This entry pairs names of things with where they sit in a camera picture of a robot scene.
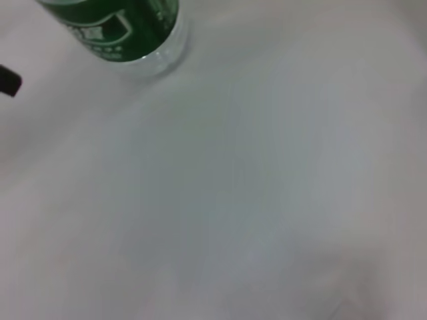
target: bottle label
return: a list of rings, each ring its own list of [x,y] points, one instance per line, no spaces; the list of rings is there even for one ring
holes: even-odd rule
[[[86,0],[42,3],[98,57],[133,61],[155,51],[170,35],[178,0]]]

